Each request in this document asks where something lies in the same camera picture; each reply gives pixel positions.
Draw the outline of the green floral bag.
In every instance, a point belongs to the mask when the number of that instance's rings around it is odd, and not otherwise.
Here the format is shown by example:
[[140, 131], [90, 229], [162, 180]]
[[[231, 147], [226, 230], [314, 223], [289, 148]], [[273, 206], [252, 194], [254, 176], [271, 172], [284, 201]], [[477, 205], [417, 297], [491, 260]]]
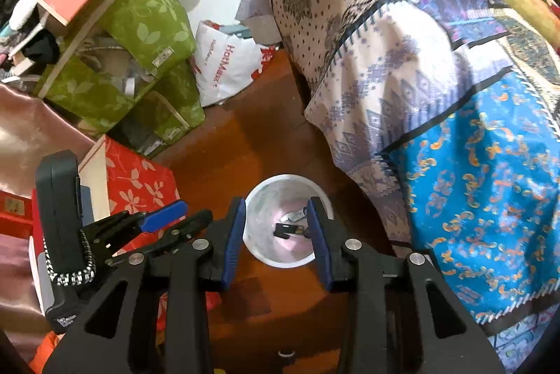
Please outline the green floral bag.
[[178, 0], [92, 0], [59, 45], [33, 93], [84, 134], [152, 158], [203, 122]]

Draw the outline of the white HotMaxx shopping bag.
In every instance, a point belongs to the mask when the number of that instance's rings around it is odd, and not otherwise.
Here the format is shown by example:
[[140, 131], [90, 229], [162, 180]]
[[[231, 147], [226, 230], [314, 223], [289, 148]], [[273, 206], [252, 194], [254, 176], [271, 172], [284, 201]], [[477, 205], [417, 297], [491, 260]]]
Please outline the white HotMaxx shopping bag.
[[274, 54], [274, 47], [257, 44], [252, 38], [228, 35], [220, 25], [200, 21], [190, 64], [201, 106], [223, 103], [245, 90], [261, 76]]

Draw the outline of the patchwork patterned bed sheet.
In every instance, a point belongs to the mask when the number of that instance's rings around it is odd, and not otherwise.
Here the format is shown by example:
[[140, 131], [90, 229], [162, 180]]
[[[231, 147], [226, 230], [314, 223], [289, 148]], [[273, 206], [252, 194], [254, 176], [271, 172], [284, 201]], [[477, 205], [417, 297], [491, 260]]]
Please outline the patchwork patterned bed sheet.
[[559, 308], [559, 57], [501, 0], [241, 0], [387, 235], [427, 251], [509, 373]]

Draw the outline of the black small trash item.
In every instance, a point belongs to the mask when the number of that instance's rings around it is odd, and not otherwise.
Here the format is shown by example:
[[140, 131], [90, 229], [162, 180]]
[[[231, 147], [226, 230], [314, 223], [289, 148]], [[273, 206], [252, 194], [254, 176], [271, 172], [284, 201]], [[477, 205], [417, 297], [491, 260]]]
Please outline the black small trash item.
[[279, 239], [289, 239], [291, 236], [304, 236], [305, 228], [298, 224], [276, 223], [273, 236]]

